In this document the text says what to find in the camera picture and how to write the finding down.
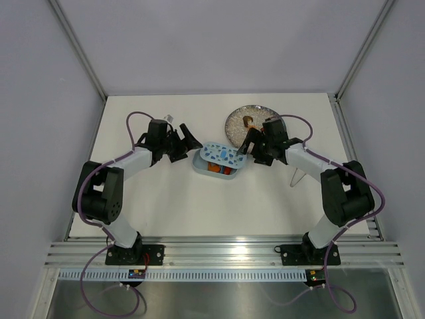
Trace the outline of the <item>light blue lunch box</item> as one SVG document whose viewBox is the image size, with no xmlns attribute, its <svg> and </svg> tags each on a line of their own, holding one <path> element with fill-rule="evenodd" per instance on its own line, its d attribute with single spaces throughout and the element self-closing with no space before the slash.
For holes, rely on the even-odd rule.
<svg viewBox="0 0 425 319">
<path fill-rule="evenodd" d="M 205 175 L 205 176 L 209 176 L 209 177 L 215 177 L 215 178 L 223 179 L 223 180 L 234 179 L 238 174 L 237 169 L 231 169 L 230 173 L 228 175 L 223 174 L 221 172 L 214 172 L 214 171 L 208 170 L 208 162 L 201 158 L 199 152 L 196 152 L 195 155 L 193 156 L 192 167 L 193 167 L 195 172 L 197 172 L 201 175 Z"/>
</svg>

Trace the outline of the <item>light blue lunch box lid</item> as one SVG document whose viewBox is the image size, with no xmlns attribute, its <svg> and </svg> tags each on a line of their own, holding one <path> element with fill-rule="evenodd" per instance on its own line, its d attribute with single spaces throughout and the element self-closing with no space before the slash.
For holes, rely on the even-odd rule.
<svg viewBox="0 0 425 319">
<path fill-rule="evenodd" d="M 239 154 L 237 148 L 216 142 L 205 143 L 200 149 L 200 157 L 207 162 L 231 169 L 243 168 L 247 160 L 246 154 Z"/>
</svg>

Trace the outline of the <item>orange shrimp food piece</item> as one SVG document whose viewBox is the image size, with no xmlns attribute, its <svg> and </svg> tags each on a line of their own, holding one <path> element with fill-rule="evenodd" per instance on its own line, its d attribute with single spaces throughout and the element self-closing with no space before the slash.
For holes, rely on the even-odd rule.
<svg viewBox="0 0 425 319">
<path fill-rule="evenodd" d="M 221 173 L 221 166 L 219 164 L 209 162 L 208 170 L 214 173 Z"/>
</svg>

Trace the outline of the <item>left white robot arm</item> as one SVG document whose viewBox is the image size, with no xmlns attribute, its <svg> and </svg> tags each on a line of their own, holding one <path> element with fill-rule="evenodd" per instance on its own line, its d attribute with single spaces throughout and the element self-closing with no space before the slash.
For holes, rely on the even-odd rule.
<svg viewBox="0 0 425 319">
<path fill-rule="evenodd" d="M 143 258 L 143 247 L 136 244 L 139 234 L 122 215 L 124 181 L 154 166 L 163 156 L 173 163 L 202 148 L 185 124 L 179 127 L 182 138 L 167 121 L 151 120 L 147 132 L 128 153 L 106 163 L 87 161 L 82 166 L 72 210 L 85 224 L 101 228 L 130 265 Z"/>
</svg>

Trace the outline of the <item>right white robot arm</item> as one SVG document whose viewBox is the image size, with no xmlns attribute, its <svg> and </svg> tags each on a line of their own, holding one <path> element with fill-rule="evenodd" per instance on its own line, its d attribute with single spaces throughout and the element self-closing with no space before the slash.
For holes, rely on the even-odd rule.
<svg viewBox="0 0 425 319">
<path fill-rule="evenodd" d="M 300 244 L 275 248 L 283 265 L 340 265 L 335 247 L 338 237 L 375 208 L 362 165 L 357 161 L 336 163 L 310 150 L 304 140 L 289 138 L 280 116 L 266 119 L 260 130 L 249 128 L 238 151 L 250 153 L 255 163 L 267 166 L 280 161 L 320 184 L 324 215 Z"/>
</svg>

